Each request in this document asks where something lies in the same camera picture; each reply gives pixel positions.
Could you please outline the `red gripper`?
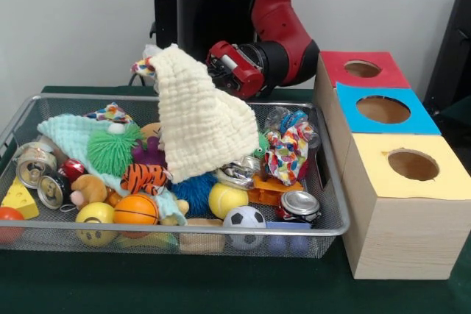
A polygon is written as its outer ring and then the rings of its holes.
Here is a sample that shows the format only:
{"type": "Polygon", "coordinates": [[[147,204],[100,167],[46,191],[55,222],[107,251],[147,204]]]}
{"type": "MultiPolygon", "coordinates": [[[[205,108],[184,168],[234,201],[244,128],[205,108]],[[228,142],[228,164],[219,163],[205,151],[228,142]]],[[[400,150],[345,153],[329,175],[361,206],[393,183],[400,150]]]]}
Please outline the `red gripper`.
{"type": "Polygon", "coordinates": [[[215,43],[208,52],[206,65],[218,88],[241,99],[254,96],[263,87],[262,67],[236,44],[223,40],[215,43]]]}

